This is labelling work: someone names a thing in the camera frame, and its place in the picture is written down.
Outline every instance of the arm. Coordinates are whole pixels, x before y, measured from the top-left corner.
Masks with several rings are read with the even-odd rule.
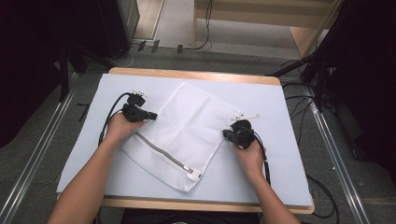
[[[49,217],[49,223],[92,223],[105,194],[108,172],[120,142],[143,121],[129,122],[113,116],[105,139],[88,162],[67,185]]]
[[[248,149],[233,145],[239,164],[256,191],[262,213],[267,223],[300,223],[285,204],[280,201],[262,174],[262,150],[254,141]]]

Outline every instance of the mesh bag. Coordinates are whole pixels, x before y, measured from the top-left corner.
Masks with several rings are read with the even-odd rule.
[[[122,149],[167,185],[191,190],[240,112],[216,96],[182,83],[155,121],[147,123]]]

